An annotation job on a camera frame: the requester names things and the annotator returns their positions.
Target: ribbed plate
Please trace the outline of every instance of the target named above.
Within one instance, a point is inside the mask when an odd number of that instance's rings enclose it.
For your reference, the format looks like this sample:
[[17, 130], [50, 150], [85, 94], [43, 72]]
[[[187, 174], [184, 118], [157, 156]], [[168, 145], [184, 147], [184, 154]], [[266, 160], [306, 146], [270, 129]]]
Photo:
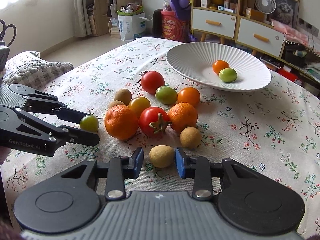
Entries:
[[[180, 75], [212, 88], [249, 92], [262, 89], [271, 82], [269, 69], [256, 57], [243, 50], [210, 42], [180, 44], [167, 52], [166, 60]], [[236, 70], [238, 78], [223, 82], [213, 72], [212, 63], [224, 60]]]

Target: orange cherry tomato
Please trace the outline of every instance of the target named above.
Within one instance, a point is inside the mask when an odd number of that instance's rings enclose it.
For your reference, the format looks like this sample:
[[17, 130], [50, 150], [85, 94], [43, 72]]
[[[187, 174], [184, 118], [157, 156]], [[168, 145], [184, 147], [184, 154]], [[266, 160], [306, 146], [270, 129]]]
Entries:
[[230, 68], [229, 64], [224, 60], [217, 60], [212, 64], [213, 71], [219, 75], [220, 71], [225, 68]]
[[200, 92], [193, 87], [183, 88], [178, 93], [178, 103], [189, 103], [194, 107], [196, 107], [196, 105], [199, 102], [200, 102]]

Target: white drawer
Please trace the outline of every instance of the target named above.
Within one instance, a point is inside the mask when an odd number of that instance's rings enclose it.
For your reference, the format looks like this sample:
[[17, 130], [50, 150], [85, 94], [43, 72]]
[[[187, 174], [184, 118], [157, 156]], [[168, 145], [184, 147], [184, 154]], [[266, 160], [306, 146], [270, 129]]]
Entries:
[[262, 50], [276, 57], [280, 56], [284, 34], [259, 23], [240, 20], [237, 41]]
[[233, 38], [236, 16], [200, 9], [193, 10], [192, 28]]

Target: picture frame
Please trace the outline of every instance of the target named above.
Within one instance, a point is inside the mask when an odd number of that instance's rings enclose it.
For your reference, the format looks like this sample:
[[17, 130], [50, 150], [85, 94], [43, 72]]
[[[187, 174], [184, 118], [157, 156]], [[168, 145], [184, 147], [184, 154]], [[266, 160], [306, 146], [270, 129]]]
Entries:
[[276, 10], [270, 18], [283, 24], [296, 28], [299, 13], [300, 0], [275, 0]]

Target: gray checkered cushion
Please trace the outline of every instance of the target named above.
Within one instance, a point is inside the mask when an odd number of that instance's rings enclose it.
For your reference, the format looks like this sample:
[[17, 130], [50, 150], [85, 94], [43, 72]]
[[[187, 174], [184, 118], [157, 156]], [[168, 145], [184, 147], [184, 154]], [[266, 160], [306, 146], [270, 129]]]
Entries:
[[40, 58], [40, 52], [25, 51], [6, 63], [7, 73], [3, 82], [7, 85], [22, 84], [39, 89], [74, 67], [71, 63], [48, 62]]

